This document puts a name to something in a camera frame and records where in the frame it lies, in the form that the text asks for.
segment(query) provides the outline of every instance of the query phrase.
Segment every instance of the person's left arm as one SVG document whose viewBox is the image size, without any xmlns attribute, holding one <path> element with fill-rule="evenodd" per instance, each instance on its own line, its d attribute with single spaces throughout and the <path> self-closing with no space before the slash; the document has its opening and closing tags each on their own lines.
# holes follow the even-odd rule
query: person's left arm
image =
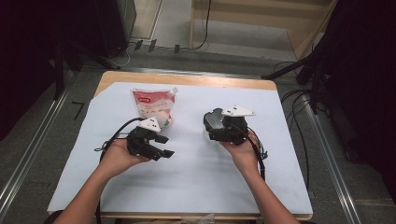
<svg viewBox="0 0 396 224">
<path fill-rule="evenodd" d="M 76 197 L 54 223 L 92 223 L 93 215 L 107 182 L 131 166 L 144 161 L 149 161 L 149 159 L 129 154 L 126 140 L 115 141 Z"/>
</svg>

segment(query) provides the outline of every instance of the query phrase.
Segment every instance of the black tape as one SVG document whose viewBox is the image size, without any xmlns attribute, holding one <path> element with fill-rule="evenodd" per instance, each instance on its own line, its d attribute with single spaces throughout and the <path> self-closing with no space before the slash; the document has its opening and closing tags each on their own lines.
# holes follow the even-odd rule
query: black tape
<svg viewBox="0 0 396 224">
<path fill-rule="evenodd" d="M 175 54 L 180 52 L 180 45 L 175 45 Z"/>
<path fill-rule="evenodd" d="M 139 50 L 142 47 L 143 40 L 139 40 L 136 43 L 136 47 L 134 47 L 134 50 Z"/>
<path fill-rule="evenodd" d="M 156 43 L 157 43 L 157 39 L 151 40 L 151 44 L 149 44 L 149 47 L 148 47 L 148 52 L 154 51 Z"/>
</svg>

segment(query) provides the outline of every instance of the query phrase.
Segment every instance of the plastic bag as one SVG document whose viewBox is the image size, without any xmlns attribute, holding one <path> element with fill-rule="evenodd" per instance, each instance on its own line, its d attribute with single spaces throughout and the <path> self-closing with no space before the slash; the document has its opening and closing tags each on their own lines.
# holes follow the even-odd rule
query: plastic bag
<svg viewBox="0 0 396 224">
<path fill-rule="evenodd" d="M 177 88 L 170 91 L 147 91 L 131 88 L 140 118 L 155 117 L 160 128 L 172 123 L 171 110 L 176 100 Z"/>
</svg>

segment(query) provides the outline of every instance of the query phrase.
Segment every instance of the person's left hand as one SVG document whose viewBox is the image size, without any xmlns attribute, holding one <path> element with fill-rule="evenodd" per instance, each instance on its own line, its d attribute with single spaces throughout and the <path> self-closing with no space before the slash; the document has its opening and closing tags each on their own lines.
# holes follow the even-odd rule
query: person's left hand
<svg viewBox="0 0 396 224">
<path fill-rule="evenodd" d="M 106 151 L 105 156 L 99 162 L 95 172 L 110 179 L 116 175 L 120 175 L 131 166 L 140 162 L 150 161 L 150 159 L 146 157 L 131 155 L 126 144 L 126 139 L 114 141 Z"/>
</svg>

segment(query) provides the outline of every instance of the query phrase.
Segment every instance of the forearm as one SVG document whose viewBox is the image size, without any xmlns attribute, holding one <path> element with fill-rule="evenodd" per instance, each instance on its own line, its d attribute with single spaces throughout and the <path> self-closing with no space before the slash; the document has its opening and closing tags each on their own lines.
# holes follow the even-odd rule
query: forearm
<svg viewBox="0 0 396 224">
<path fill-rule="evenodd" d="M 243 174 L 265 224 L 299 223 L 257 173 Z"/>
<path fill-rule="evenodd" d="M 92 223 L 100 196 L 109 178 L 93 172 L 73 201 L 67 205 L 54 223 Z"/>
</svg>

